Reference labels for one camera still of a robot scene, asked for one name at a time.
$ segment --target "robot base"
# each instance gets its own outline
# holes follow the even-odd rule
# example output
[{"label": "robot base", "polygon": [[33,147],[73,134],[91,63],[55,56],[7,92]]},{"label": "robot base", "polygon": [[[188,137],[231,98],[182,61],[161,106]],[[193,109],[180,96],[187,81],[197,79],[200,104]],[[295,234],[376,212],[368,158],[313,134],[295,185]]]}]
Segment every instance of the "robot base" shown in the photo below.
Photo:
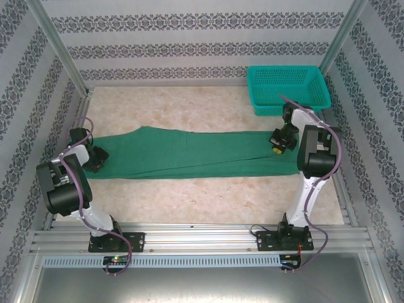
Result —
[{"label": "robot base", "polygon": [[[114,224],[113,231],[122,235],[132,245],[133,253],[142,253],[145,246],[144,232],[122,232],[118,222],[112,219]],[[120,238],[105,234],[100,237],[90,237],[88,244],[88,252],[90,253],[127,253],[128,245]]]},{"label": "robot base", "polygon": [[288,224],[286,214],[277,230],[256,232],[258,251],[312,251],[314,249],[309,227]]}]

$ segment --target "beige floor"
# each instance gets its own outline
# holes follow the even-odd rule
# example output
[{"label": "beige floor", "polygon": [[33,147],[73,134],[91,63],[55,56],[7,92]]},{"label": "beige floor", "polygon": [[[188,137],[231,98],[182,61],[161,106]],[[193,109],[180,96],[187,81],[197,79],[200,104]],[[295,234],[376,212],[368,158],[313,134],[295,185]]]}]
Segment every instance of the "beige floor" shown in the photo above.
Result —
[{"label": "beige floor", "polygon": [[[266,131],[283,124],[280,117],[255,116],[247,88],[242,86],[98,87],[88,117],[95,123],[94,137],[141,126],[225,132]],[[299,175],[291,175],[90,180],[90,185],[93,201],[120,222],[278,223],[298,181]],[[332,181],[322,189],[311,218],[318,224],[343,224]]]}]

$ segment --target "wall panel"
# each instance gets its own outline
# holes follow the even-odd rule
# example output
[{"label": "wall panel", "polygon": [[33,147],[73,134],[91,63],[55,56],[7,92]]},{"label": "wall panel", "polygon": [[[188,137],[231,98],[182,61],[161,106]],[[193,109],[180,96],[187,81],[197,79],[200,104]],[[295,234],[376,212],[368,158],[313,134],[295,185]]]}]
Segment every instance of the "wall panel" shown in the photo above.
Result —
[{"label": "wall panel", "polygon": [[250,65],[318,66],[352,0],[42,3],[92,87],[245,85]]},{"label": "wall panel", "polygon": [[11,298],[32,232],[44,224],[35,167],[65,144],[81,102],[20,0],[0,1],[0,302]]},{"label": "wall panel", "polygon": [[326,77],[326,120],[343,130],[342,172],[394,302],[404,301],[404,10],[369,1]]}]

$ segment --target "green fabric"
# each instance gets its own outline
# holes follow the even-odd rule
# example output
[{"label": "green fabric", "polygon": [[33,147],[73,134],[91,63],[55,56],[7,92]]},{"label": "green fabric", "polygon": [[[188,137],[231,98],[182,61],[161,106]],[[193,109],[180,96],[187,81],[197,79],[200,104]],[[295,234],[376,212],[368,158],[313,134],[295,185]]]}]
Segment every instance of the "green fabric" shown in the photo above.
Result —
[{"label": "green fabric", "polygon": [[190,133],[142,127],[94,139],[109,153],[89,179],[189,179],[298,174],[295,151],[277,155],[271,132]]}]

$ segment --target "perforated basket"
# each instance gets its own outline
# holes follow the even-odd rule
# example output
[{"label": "perforated basket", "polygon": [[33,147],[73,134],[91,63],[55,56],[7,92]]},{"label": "perforated basket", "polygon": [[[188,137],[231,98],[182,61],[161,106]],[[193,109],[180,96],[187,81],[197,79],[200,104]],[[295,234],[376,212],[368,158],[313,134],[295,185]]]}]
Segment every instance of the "perforated basket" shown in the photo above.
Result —
[{"label": "perforated basket", "polygon": [[324,78],[316,66],[250,66],[247,84],[257,116],[281,116],[283,94],[315,112],[331,106]]}]

